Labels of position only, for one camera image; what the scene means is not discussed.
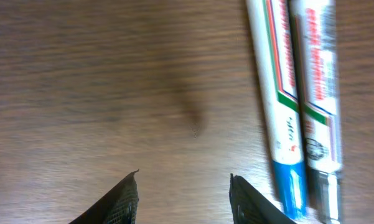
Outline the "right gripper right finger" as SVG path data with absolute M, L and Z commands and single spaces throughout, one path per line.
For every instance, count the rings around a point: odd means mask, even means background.
M 229 199 L 234 224 L 296 224 L 240 175 L 230 174 Z

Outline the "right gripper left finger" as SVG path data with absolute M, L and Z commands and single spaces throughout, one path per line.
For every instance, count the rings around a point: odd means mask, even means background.
M 89 209 L 70 224 L 135 224 L 138 209 L 138 188 L 135 174 L 129 173 Z

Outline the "white marker blue cap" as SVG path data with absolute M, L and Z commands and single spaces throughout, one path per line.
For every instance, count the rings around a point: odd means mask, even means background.
M 285 216 L 300 220 L 307 187 L 288 3 L 247 0 L 246 6 L 278 196 Z

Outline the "white marker black cap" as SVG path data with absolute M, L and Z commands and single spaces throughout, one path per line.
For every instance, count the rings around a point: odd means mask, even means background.
M 342 130 L 335 1 L 289 3 L 307 163 L 322 223 L 342 223 Z

